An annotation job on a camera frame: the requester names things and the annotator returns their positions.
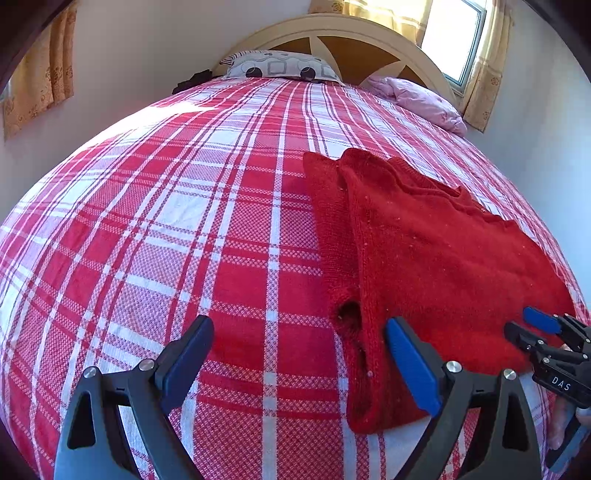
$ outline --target human hand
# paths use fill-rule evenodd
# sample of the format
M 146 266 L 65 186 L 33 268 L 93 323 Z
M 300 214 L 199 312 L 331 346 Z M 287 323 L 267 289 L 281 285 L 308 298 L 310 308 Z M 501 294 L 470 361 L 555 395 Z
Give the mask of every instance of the human hand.
M 550 415 L 550 427 L 548 428 L 548 445 L 552 450 L 557 450 L 564 441 L 564 432 L 573 415 L 574 405 L 563 397 L 556 397 L 552 414 Z M 591 408 L 577 408 L 575 411 L 579 423 L 591 429 Z

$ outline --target red sweater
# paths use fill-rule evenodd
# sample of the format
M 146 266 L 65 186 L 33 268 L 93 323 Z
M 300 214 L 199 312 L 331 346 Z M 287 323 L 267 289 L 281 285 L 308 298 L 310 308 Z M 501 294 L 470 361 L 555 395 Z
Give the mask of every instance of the red sweater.
M 349 374 L 347 417 L 375 433 L 425 416 L 404 385 L 384 326 L 404 317 L 444 361 L 475 372 L 529 368 L 503 337 L 526 306 L 574 314 L 540 247 L 401 158 L 348 149 L 339 161 L 304 154 L 324 281 Z

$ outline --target curtain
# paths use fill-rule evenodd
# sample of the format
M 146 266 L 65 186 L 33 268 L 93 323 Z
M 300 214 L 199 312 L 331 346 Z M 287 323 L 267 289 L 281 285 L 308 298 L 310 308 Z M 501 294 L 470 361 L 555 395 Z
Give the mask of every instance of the curtain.
M 72 45 L 76 10 L 74 2 L 58 15 L 12 74 L 4 100 L 5 138 L 74 95 Z
M 343 13 L 366 18 L 423 43 L 433 0 L 312 0 L 308 13 Z
M 433 0 L 311 0 L 309 13 L 367 18 L 422 45 Z M 501 87 L 512 26 L 506 0 L 486 0 L 486 20 L 476 60 L 460 101 L 464 121 L 483 132 Z
M 512 26 L 506 0 L 487 0 L 486 22 L 460 111 L 464 120 L 483 132 L 501 87 Z

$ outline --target headboard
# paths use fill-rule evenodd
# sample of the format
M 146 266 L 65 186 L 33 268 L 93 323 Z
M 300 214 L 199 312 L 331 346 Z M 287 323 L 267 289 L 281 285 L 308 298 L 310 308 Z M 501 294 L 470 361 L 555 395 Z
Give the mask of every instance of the headboard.
M 412 80 L 456 104 L 443 76 L 423 51 L 387 27 L 341 14 L 313 14 L 263 28 L 235 45 L 223 58 L 243 50 L 284 50 L 325 60 L 345 83 L 358 85 L 375 73 Z M 216 64 L 214 75 L 228 66 Z

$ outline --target red and white checkered blanket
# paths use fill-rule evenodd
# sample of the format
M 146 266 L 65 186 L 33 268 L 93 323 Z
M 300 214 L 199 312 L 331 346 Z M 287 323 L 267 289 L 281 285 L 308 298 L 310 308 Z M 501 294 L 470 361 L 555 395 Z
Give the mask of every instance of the red and white checkered blanket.
M 41 179 L 0 228 L 0 402 L 16 444 L 53 477 L 82 370 L 155 358 L 198 313 L 216 340 L 171 422 L 207 479 L 391 479 L 425 421 L 356 436 L 341 345 L 326 317 L 302 153 L 401 154 L 554 238 L 469 142 L 353 87 L 217 80 L 117 123 Z M 524 380 L 545 450 L 550 399 Z M 132 451 L 154 478 L 129 412 Z M 475 426 L 469 414 L 444 478 Z

